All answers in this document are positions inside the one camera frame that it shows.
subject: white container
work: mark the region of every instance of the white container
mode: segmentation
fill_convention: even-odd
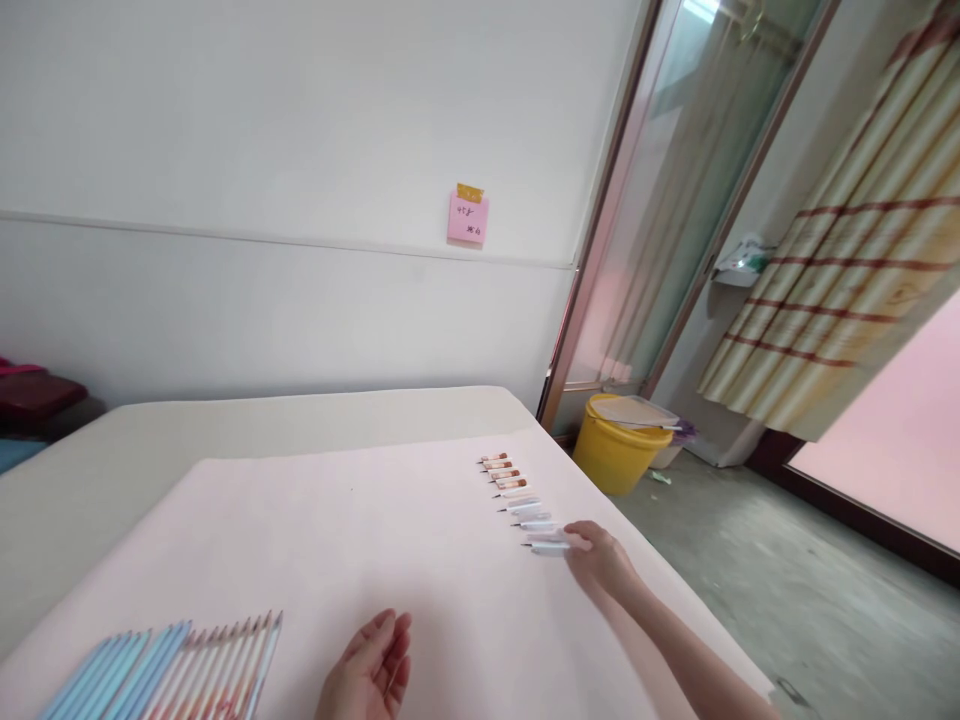
[[[681,450],[683,450],[683,445],[671,445],[670,447],[665,447],[663,450],[653,456],[653,460],[650,461],[650,469],[663,470],[664,468],[669,467],[670,463],[677,459],[677,455],[680,454]]]
[[[643,425],[676,425],[680,420],[679,416],[669,410],[636,395],[596,400],[593,403],[593,409],[604,420],[615,422],[626,430],[636,430]],[[682,449],[680,445],[665,447],[654,456],[650,468],[663,470],[673,462]]]

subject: door frame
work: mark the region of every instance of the door frame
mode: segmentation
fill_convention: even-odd
[[[584,242],[583,252],[580,255],[579,263],[575,271],[576,274],[573,287],[570,291],[570,298],[561,322],[554,355],[547,371],[543,394],[540,397],[540,406],[537,410],[537,420],[548,433],[553,427],[557,417],[557,410],[560,407],[560,400],[563,397],[566,380],[570,374],[570,367],[573,364],[577,344],[583,332],[590,296],[597,284],[600,268],[613,235],[620,200],[626,185],[627,173],[630,170],[633,148],[636,146],[643,129],[644,113],[642,112],[642,108],[638,109],[639,112],[634,112],[634,102],[636,100],[640,76],[650,52],[654,30],[662,16],[664,4],[664,0],[651,0],[644,19],[640,42],[637,44],[637,51],[631,66],[627,91],[620,105],[620,111],[614,129],[614,140],[610,144],[610,149],[604,164],[600,191],[597,193],[597,198],[591,212],[591,221],[588,226],[589,230]],[[826,34],[827,28],[833,20],[833,16],[839,5],[840,0],[824,0],[817,17],[813,20],[807,40],[797,57],[797,62],[784,82],[780,96],[777,98],[770,112],[767,124],[751,151],[750,160],[747,162],[744,171],[737,181],[731,201],[724,210],[718,229],[707,246],[707,250],[704,252],[695,279],[691,287],[687,290],[683,304],[664,341],[663,347],[660,349],[651,373],[641,386],[640,392],[644,397],[649,398],[653,394],[657,382],[663,375],[670,356],[673,354],[677,342],[680,339],[680,333],[683,332],[683,327],[693,312],[697,297],[713,272],[717,254],[720,252],[727,236],[730,234],[737,213],[743,205],[744,200],[746,200],[747,193],[753,185],[760,166],[766,159],[767,152],[773,144],[773,139],[776,137],[784,117],[786,117],[787,110],[800,87],[800,83],[806,75],[813,56],[820,47],[820,42],[823,40],[823,36]]]

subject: hand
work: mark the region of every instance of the hand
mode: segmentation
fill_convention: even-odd
[[[315,720],[396,720],[410,681],[412,622],[387,609],[357,631],[323,683]]]
[[[632,589],[644,587],[623,546],[595,522],[580,520],[567,525],[564,531],[579,535],[593,545],[589,550],[571,548],[567,559],[576,569],[592,575],[614,600],[622,604]]]

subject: yellow sticky note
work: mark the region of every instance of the yellow sticky note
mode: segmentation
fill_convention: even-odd
[[[463,183],[457,183],[457,197],[461,200],[480,203],[483,202],[483,190],[480,188],[472,188]]]

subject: floor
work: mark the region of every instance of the floor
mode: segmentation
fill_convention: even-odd
[[[617,507],[778,686],[787,720],[960,718],[960,591],[746,468],[681,453]]]

